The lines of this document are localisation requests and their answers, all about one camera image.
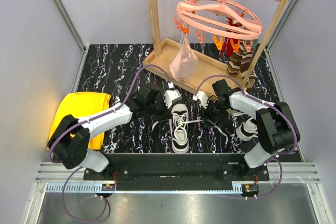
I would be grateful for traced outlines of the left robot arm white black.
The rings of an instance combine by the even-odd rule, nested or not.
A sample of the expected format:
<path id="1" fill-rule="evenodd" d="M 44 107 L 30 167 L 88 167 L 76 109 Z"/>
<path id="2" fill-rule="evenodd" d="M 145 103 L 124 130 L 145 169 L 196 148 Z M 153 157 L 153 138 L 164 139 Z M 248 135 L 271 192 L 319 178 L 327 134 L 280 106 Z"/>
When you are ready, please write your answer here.
<path id="1" fill-rule="evenodd" d="M 96 114 L 79 119 L 66 115 L 47 144 L 49 156 L 54 156 L 55 162 L 62 163 L 66 169 L 84 167 L 107 180 L 113 175 L 113 167 L 104 154 L 89 148 L 90 141 L 109 129 L 131 122 L 140 112 L 154 115 L 158 120 L 167 118 L 170 108 L 180 98 L 177 90 L 165 93 L 156 89 L 143 90 Z"/>

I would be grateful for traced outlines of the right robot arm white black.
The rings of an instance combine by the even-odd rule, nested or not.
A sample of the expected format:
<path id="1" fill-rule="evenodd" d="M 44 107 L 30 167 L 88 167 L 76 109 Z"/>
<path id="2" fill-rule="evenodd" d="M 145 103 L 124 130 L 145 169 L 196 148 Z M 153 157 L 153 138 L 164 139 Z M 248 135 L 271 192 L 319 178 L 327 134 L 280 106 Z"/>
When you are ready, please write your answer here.
<path id="1" fill-rule="evenodd" d="M 204 108 L 205 123 L 220 123 L 228 110 L 236 110 L 249 117 L 236 129 L 237 136 L 245 142 L 258 138 L 257 144 L 244 155 L 243 164 L 238 167 L 242 179 L 252 179 L 257 168 L 272 157 L 296 149 L 300 133 L 287 103 L 263 101 L 244 89 L 232 89 L 224 79 L 216 81 L 212 87 L 217 98 L 215 101 L 211 101 L 203 91 L 197 91 L 193 97 Z"/>

